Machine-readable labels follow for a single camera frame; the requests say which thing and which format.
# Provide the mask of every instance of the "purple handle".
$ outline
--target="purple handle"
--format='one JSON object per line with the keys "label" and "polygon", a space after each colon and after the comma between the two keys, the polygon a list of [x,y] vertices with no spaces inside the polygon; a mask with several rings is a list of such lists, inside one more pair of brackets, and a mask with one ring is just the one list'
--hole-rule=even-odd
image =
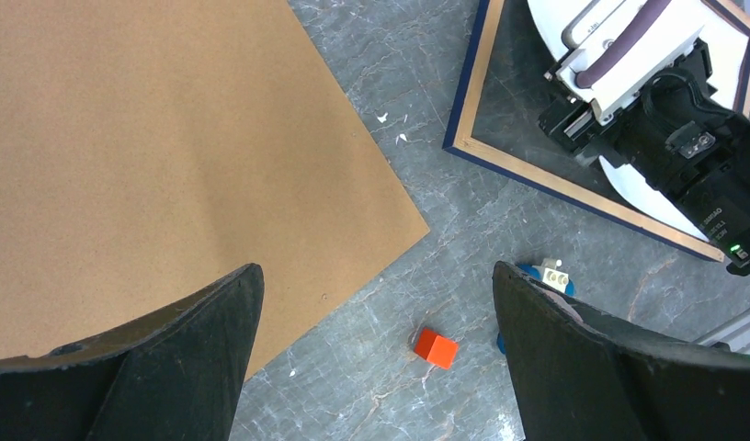
{"label": "purple handle", "polygon": [[670,5],[672,0],[648,0],[641,10],[638,11],[632,22],[621,32],[621,35],[610,45],[607,51],[597,61],[592,63],[588,69],[579,72],[575,76],[575,85],[582,89],[588,89],[600,78],[605,76],[616,63],[620,62],[624,55],[632,49],[645,32],[651,28],[653,23]]}

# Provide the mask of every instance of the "brown cardboard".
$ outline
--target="brown cardboard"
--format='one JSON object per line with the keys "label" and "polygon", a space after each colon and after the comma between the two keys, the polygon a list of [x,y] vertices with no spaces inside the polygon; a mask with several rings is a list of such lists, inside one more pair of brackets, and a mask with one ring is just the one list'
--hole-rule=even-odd
{"label": "brown cardboard", "polygon": [[282,1],[0,1],[0,357],[238,266],[249,372],[427,227]]}

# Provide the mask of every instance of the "blue object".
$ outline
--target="blue object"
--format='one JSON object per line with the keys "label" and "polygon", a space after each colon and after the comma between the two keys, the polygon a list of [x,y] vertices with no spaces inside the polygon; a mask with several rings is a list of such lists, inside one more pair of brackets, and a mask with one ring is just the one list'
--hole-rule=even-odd
{"label": "blue object", "polygon": [[[527,264],[518,264],[518,269],[521,271],[524,271],[525,273],[532,276],[532,278],[535,278],[537,280],[540,280],[540,271],[538,271],[537,268],[535,268],[532,265]],[[570,283],[567,284],[567,287],[564,289],[564,295],[567,297],[575,297],[575,283],[573,283],[572,280],[570,280]],[[505,339],[502,338],[502,334],[497,333],[497,347],[499,348],[499,352],[505,354]]]}

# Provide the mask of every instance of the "small block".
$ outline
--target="small block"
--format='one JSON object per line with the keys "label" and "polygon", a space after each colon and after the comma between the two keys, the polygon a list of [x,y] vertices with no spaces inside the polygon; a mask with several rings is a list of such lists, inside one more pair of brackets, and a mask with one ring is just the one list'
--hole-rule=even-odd
{"label": "small block", "polygon": [[429,328],[421,330],[421,335],[415,344],[415,353],[418,356],[444,369],[450,368],[458,350],[458,343]]}

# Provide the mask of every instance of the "wooden frame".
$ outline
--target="wooden frame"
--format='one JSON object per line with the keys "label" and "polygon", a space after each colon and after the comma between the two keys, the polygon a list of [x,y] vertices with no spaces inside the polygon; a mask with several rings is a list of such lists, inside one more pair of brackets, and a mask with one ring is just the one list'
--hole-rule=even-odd
{"label": "wooden frame", "polygon": [[[491,61],[494,38],[499,27],[505,1],[481,0],[478,6],[478,13],[472,27],[470,46],[462,66],[461,79],[449,118],[448,131],[443,141],[443,149],[675,248],[706,260],[723,261],[724,254],[709,243],[668,227],[635,209],[609,200],[472,137],[475,116],[481,102],[483,81],[486,77],[489,61]],[[703,2],[749,37],[746,56],[741,67],[738,98],[735,104],[736,109],[749,114],[750,17],[730,0],[703,0]]]}

